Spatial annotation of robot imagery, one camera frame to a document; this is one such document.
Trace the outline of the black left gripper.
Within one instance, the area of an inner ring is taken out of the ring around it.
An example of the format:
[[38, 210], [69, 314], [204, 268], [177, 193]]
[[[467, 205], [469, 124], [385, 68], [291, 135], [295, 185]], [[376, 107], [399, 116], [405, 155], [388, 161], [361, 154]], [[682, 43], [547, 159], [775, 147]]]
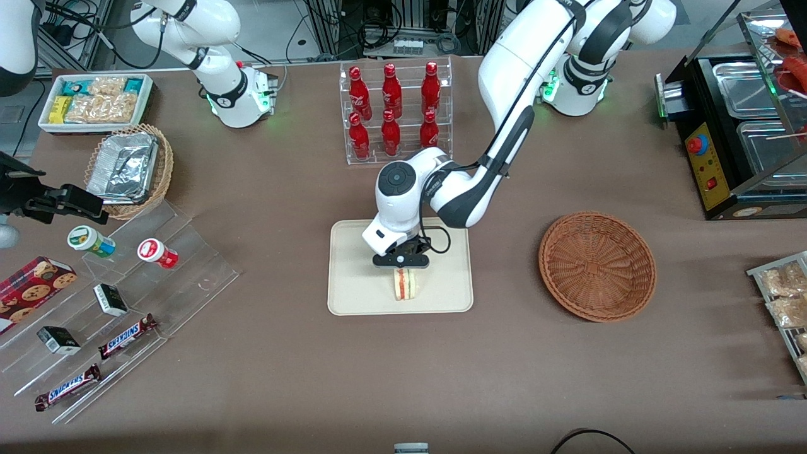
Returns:
[[386, 255], [374, 255], [372, 264], [378, 268], [391, 268], [393, 276], [397, 275], [397, 269], [416, 269], [420, 274], [429, 267], [430, 260], [426, 252], [430, 249], [425, 240], [407, 240], [393, 247]]

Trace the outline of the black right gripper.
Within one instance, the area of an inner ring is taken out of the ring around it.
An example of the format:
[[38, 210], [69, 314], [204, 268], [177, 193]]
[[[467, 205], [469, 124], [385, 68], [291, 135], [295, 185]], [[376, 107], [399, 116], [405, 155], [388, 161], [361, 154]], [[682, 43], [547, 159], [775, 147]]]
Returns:
[[1, 152], [2, 214], [31, 218], [43, 224], [51, 224], [56, 215], [78, 216], [100, 225], [107, 224], [104, 199], [72, 184], [62, 185], [58, 193], [43, 194], [39, 178], [44, 175], [45, 172]]

